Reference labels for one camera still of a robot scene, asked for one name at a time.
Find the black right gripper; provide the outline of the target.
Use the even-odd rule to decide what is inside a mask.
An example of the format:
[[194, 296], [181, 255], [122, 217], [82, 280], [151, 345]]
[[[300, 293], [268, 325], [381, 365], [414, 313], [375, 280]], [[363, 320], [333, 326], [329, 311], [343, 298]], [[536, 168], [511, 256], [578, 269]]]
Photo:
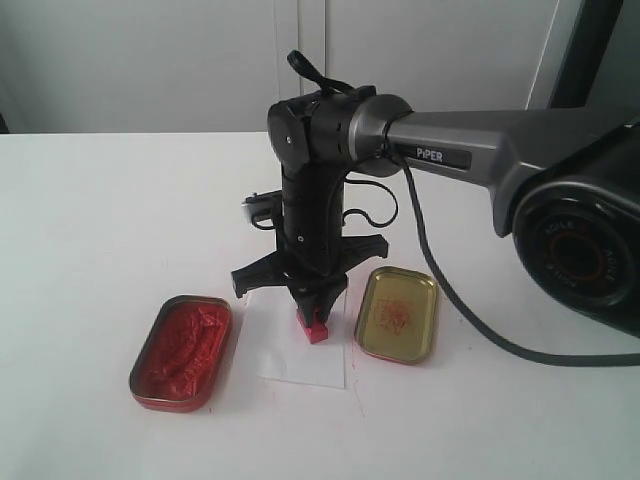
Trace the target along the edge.
[[385, 258], [380, 234], [345, 236], [343, 197], [353, 168], [305, 166], [282, 173], [282, 200], [272, 220], [276, 250], [231, 273], [235, 295], [286, 286], [303, 325], [325, 325], [348, 286], [346, 273], [369, 258]]

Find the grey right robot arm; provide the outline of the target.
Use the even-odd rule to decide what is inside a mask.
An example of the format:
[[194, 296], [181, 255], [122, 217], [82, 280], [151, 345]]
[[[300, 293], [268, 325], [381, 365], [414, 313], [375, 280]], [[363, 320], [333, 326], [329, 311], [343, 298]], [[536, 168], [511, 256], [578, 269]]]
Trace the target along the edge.
[[342, 233], [346, 177], [403, 167], [485, 187], [499, 237], [511, 237], [552, 298], [639, 332], [639, 117], [581, 107], [420, 113], [373, 87], [318, 91], [268, 111], [278, 191], [246, 199], [276, 233], [273, 253], [233, 272], [237, 296], [287, 287], [307, 324], [325, 322], [347, 272], [388, 252], [379, 235]]

